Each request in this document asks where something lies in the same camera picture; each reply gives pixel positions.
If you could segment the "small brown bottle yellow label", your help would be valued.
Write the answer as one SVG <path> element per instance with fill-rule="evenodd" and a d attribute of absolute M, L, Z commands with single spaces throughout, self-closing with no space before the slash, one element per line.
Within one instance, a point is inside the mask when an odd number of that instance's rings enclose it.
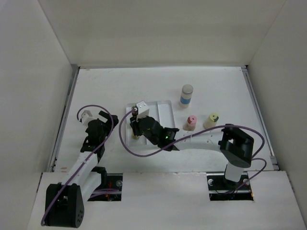
<path fill-rule="evenodd" d="M 132 116 L 137 116 L 137 107 L 136 106 L 133 106 L 132 108 Z M 132 131 L 131 133 L 131 137 L 135 140 L 138 140 L 140 137 L 137 136 L 137 135 L 134 135 L 134 132 Z"/>

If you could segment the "pink cap spice bottle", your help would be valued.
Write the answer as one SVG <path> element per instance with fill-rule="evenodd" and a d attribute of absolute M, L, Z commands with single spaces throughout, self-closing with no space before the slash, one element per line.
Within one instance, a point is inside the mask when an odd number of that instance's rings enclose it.
<path fill-rule="evenodd" d="M 190 115 L 187 118 L 187 121 L 184 124 L 183 129 L 185 131 L 194 131 L 196 128 L 196 123 L 197 123 L 197 117 L 195 115 Z"/>

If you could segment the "blue label jar silver lid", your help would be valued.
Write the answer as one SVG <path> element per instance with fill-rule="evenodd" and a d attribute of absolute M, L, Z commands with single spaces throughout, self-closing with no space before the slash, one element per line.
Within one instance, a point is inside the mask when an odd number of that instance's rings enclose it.
<path fill-rule="evenodd" d="M 181 96 L 179 100 L 180 106 L 182 108 L 188 108 L 192 98 L 192 94 L 193 94 L 193 86 L 190 84 L 185 84 L 182 87 Z"/>

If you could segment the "yellow cap spice bottle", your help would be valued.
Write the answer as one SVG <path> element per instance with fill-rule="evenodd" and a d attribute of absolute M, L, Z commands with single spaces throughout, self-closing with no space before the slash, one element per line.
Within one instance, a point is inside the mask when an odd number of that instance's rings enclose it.
<path fill-rule="evenodd" d="M 205 122 L 203 123 L 204 129 L 209 129 L 209 128 L 215 127 L 218 120 L 219 120 L 219 115 L 217 113 L 211 113 L 207 117 Z"/>

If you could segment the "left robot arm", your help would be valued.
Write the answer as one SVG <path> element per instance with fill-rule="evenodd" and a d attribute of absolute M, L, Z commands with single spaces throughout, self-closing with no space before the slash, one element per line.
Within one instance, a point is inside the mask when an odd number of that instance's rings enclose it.
<path fill-rule="evenodd" d="M 107 172 L 98 163 L 105 152 L 105 142 L 118 124 L 117 115 L 100 111 L 93 118 L 85 110 L 80 122 L 86 126 L 85 138 L 79 157 L 66 176 L 46 189 L 45 212 L 41 225 L 51 227 L 80 227 L 84 217 L 84 204 L 94 194 L 107 187 Z"/>

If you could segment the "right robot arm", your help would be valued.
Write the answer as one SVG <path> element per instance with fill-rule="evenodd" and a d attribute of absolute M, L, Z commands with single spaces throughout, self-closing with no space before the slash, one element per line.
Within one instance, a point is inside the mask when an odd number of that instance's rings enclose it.
<path fill-rule="evenodd" d="M 162 127 L 150 116 L 130 118 L 133 134 L 144 136 L 151 144 L 165 151 L 211 150 L 222 153 L 228 163 L 222 182 L 225 188 L 235 189 L 244 169 L 251 166 L 254 138 L 240 128 L 227 124 L 220 131 L 205 130 L 201 134 L 178 128 Z"/>

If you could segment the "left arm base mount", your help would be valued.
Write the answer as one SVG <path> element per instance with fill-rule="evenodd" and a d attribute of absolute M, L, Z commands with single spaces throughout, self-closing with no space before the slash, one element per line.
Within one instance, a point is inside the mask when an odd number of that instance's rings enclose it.
<path fill-rule="evenodd" d="M 94 167 L 92 171 L 101 175 L 101 184 L 94 190 L 88 201 L 121 201 L 123 174 L 107 173 L 105 167 Z"/>

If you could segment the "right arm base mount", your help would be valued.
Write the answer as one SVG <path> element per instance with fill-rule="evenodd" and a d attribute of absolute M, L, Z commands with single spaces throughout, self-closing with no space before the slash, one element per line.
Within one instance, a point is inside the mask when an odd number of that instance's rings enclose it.
<path fill-rule="evenodd" d="M 209 199 L 211 201 L 253 201 L 248 174 L 241 175 L 239 182 L 225 179 L 223 173 L 207 174 Z"/>

